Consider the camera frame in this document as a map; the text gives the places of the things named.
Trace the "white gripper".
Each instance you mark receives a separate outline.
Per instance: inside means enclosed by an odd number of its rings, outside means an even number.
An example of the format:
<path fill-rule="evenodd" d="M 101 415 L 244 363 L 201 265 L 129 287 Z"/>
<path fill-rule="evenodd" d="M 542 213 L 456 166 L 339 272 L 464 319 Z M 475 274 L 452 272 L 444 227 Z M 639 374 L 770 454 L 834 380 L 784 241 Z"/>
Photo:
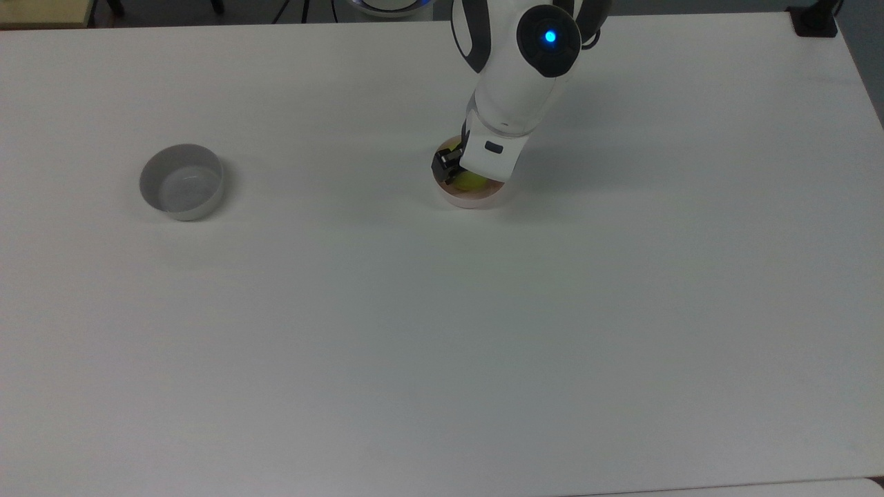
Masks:
<path fill-rule="evenodd" d="M 436 182 L 445 185 L 452 185 L 465 170 L 494 182 L 506 183 L 511 179 L 527 142 L 528 135 L 497 135 L 482 123 L 464 123 L 461 147 L 437 150 L 430 170 Z"/>

